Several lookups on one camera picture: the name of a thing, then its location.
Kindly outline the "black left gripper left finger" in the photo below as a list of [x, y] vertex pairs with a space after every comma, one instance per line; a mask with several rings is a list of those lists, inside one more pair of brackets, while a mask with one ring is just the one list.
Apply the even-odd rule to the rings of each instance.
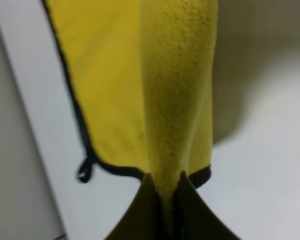
[[108, 240], [169, 240], [170, 202], [164, 202], [153, 182], [152, 175], [143, 176], [129, 208], [120, 219]]

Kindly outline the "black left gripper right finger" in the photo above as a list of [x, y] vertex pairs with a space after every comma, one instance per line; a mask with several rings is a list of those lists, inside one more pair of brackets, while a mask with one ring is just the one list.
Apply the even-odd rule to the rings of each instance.
[[183, 171], [174, 193], [174, 229], [180, 240], [238, 240], [211, 211]]

